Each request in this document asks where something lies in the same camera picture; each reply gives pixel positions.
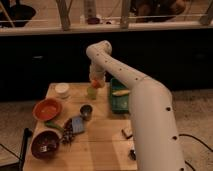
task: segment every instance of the cup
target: cup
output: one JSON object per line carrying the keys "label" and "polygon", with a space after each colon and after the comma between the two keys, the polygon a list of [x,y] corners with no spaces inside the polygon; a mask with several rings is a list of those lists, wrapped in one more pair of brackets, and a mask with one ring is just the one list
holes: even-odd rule
{"label": "cup", "polygon": [[69,96],[69,89],[70,87],[68,83],[58,83],[55,86],[55,92],[61,99],[65,99]]}

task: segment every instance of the ceramic bowl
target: ceramic bowl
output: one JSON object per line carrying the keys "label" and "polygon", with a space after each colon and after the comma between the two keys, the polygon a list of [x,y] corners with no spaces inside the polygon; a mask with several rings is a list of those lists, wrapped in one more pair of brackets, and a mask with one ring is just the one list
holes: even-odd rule
{"label": "ceramic bowl", "polygon": [[31,152],[37,159],[51,159],[59,148],[59,136],[53,131],[43,131],[32,141]]}
{"label": "ceramic bowl", "polygon": [[33,116],[38,121],[48,121],[61,113],[62,105],[53,98],[39,101],[33,109]]}

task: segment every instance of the wooden table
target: wooden table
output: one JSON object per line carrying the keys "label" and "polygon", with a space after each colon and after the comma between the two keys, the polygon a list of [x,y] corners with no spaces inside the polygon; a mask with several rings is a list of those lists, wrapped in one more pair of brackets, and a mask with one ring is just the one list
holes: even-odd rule
{"label": "wooden table", "polygon": [[[49,86],[46,97],[57,98],[55,85],[53,83]],[[108,84],[98,90],[96,100],[86,97],[88,86],[88,83],[70,83],[70,96],[67,99],[57,98],[61,101],[63,110],[54,119],[55,123],[63,126],[67,119],[79,115],[82,105],[90,104],[93,107],[92,119],[85,123],[85,132],[77,135],[71,145],[60,144],[59,151],[50,161],[34,158],[29,148],[24,171],[137,169],[136,162],[128,156],[129,150],[133,147],[133,140],[126,140],[121,134],[121,129],[130,127],[129,116],[116,115],[110,110]],[[33,138],[49,129],[51,128],[46,128],[43,123],[38,122]]]}

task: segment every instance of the cabinet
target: cabinet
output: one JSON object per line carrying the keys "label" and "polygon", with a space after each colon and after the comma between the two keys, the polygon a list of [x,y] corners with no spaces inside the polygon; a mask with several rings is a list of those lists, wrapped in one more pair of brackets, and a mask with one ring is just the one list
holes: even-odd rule
{"label": "cabinet", "polygon": [[1,37],[0,100],[44,98],[51,82],[88,82],[86,47],[101,40],[111,42],[114,58],[171,90],[212,88],[212,34],[194,29]]}

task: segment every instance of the cable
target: cable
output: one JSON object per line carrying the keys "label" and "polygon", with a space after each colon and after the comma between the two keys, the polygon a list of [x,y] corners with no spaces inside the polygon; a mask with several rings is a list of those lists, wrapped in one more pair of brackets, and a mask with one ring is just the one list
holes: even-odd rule
{"label": "cable", "polygon": [[209,147],[206,143],[204,143],[202,140],[200,140],[199,138],[193,136],[193,135],[190,135],[190,134],[179,134],[179,136],[182,136],[182,137],[191,137],[191,138],[194,138],[195,140],[197,140],[198,142],[200,142],[202,145],[204,145],[208,150],[210,150],[211,152],[213,152],[213,149],[211,147]]}
{"label": "cable", "polygon": [[2,146],[6,151],[8,151],[10,154],[12,154],[13,156],[15,156],[17,159],[19,159],[20,161],[22,161],[22,159],[17,156],[14,152],[12,152],[11,150],[9,150],[7,147],[5,147],[2,143],[0,143],[0,146]]}
{"label": "cable", "polygon": [[193,171],[196,171],[195,168],[187,161],[185,161],[185,163],[193,170]]}

